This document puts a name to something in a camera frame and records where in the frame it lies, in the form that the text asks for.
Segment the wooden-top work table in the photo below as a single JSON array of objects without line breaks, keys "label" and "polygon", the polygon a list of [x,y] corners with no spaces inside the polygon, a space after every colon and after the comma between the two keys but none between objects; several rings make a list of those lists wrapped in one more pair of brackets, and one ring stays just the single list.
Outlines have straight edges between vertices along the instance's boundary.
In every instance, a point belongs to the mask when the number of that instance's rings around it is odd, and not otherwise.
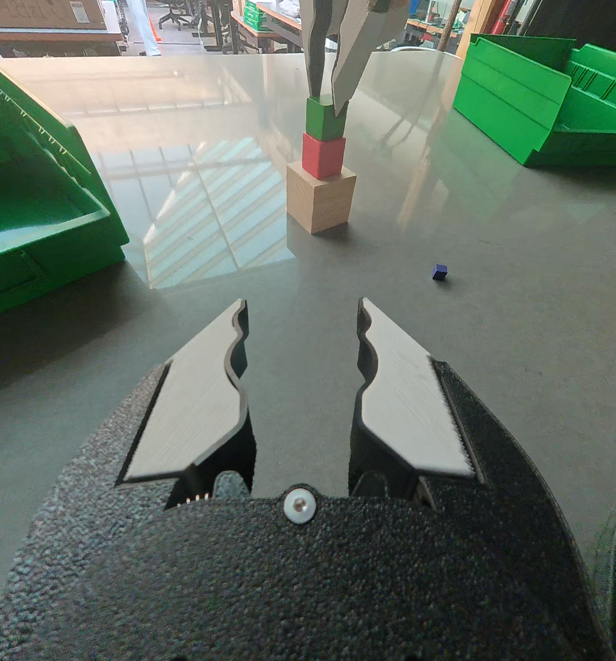
[{"label": "wooden-top work table", "polygon": [[2,58],[109,57],[122,55],[126,48],[126,40],[119,33],[0,31]]}]

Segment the large plain wooden cube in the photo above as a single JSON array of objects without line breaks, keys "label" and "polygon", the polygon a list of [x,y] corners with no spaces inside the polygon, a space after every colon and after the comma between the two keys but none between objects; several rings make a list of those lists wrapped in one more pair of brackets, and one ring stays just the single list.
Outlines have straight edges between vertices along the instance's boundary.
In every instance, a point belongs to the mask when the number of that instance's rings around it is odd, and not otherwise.
[{"label": "large plain wooden cube", "polygon": [[311,235],[346,224],[356,178],[343,167],[341,173],[320,180],[304,170],[300,161],[287,164],[287,213]]}]

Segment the green wooden cube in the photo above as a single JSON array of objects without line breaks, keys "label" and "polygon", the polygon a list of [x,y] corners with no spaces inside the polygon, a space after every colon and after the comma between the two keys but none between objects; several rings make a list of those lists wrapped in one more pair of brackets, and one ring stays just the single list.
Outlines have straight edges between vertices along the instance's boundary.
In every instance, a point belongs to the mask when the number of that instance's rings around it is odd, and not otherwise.
[{"label": "green wooden cube", "polygon": [[305,133],[324,142],[344,137],[347,109],[348,102],[337,114],[331,95],[308,97]]}]

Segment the long wooden work table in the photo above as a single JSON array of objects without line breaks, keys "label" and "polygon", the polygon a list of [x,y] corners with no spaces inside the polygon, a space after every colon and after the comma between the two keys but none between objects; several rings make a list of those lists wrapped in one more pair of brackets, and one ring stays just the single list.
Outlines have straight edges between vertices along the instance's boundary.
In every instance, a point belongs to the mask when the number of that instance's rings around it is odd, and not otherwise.
[{"label": "long wooden work table", "polygon": [[303,51],[299,18],[283,12],[277,1],[256,1],[266,13],[268,30],[257,32],[244,23],[244,1],[233,1],[231,18],[237,24],[238,41],[242,52],[256,54],[296,54]]}]

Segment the black office chair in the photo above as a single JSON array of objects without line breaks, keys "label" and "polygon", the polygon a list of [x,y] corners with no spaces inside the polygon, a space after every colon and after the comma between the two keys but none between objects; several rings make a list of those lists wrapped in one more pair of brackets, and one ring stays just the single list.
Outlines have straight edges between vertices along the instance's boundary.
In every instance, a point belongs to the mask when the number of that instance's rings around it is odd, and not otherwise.
[{"label": "black office chair", "polygon": [[163,29],[164,23],[170,21],[178,30],[183,26],[190,27],[193,21],[189,1],[162,1],[169,8],[168,13],[158,20],[158,28]]}]

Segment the green plastic bin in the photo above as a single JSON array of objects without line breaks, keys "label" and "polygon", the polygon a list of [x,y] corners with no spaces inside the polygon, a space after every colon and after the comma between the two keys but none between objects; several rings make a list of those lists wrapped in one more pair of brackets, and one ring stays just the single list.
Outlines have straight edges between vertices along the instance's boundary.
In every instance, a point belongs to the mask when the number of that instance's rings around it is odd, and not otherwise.
[{"label": "green plastic bin", "polygon": [[472,34],[453,108],[524,167],[616,167],[616,52]]},{"label": "green plastic bin", "polygon": [[77,128],[0,66],[0,314],[122,262],[129,241]]}]

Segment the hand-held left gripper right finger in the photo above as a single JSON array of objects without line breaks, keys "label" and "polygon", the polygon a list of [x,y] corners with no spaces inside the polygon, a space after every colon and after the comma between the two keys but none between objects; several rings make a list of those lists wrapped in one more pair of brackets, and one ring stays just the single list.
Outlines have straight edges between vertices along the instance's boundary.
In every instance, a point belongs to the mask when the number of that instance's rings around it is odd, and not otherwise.
[{"label": "hand-held left gripper right finger", "polygon": [[466,483],[478,478],[475,459],[437,363],[411,335],[367,297],[358,302],[357,367],[348,491],[412,497],[421,477]]}]

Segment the wooden pillar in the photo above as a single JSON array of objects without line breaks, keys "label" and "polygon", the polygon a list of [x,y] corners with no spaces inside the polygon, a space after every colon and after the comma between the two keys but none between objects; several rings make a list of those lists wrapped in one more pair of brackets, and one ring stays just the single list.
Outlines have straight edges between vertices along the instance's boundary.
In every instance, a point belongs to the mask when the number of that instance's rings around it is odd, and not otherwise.
[{"label": "wooden pillar", "polygon": [[469,19],[466,23],[455,55],[465,59],[472,34],[490,34],[505,1],[473,1]]}]

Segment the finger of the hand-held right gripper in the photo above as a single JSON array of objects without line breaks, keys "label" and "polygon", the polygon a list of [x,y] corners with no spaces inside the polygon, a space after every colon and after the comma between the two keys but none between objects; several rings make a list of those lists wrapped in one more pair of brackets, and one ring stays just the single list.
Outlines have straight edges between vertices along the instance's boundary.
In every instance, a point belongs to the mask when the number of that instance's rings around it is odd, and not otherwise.
[{"label": "finger of the hand-held right gripper", "polygon": [[409,1],[347,1],[337,10],[338,49],[331,74],[337,116],[355,93],[371,53],[404,29],[409,8]]},{"label": "finger of the hand-held right gripper", "polygon": [[329,35],[333,1],[300,1],[301,33],[309,96],[319,97],[325,67],[325,42]]}]

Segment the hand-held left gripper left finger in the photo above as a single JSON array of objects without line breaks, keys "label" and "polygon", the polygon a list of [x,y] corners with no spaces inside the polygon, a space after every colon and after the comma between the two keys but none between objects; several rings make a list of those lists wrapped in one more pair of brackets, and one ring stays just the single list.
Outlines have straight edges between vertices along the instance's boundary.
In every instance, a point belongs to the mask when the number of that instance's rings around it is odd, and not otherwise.
[{"label": "hand-held left gripper left finger", "polygon": [[116,485],[174,479],[170,500],[249,498],[256,441],[241,384],[246,300],[237,299],[166,362]]}]

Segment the scribbled cardboard box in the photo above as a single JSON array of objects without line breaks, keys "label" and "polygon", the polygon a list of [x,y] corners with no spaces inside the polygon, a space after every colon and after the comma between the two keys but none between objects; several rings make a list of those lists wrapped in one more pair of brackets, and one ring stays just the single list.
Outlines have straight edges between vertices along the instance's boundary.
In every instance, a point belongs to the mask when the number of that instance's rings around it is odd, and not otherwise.
[{"label": "scribbled cardboard box", "polygon": [[105,30],[99,1],[0,1],[0,29]]}]

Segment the red wooden cube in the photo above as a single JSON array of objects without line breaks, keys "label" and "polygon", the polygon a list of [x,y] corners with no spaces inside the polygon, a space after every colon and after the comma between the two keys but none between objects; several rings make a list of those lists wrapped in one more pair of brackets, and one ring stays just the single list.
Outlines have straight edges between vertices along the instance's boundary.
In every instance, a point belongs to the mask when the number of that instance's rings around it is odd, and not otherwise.
[{"label": "red wooden cube", "polygon": [[342,172],[346,139],[328,141],[303,134],[302,168],[317,180],[325,180]]}]

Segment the bare tree trunk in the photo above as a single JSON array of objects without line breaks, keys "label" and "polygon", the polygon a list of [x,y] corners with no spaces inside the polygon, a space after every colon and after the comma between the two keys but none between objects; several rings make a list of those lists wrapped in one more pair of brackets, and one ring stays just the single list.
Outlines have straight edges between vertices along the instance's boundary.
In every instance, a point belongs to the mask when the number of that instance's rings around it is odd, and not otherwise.
[{"label": "bare tree trunk", "polygon": [[442,31],[442,35],[441,35],[441,37],[439,39],[439,43],[437,45],[437,50],[439,52],[445,52],[446,49],[447,49],[449,39],[452,35],[452,29],[453,29],[454,23],[457,19],[457,15],[459,14],[460,6],[461,6],[461,1],[460,0],[452,1],[450,12],[448,14],[445,26],[444,26],[443,31]]}]

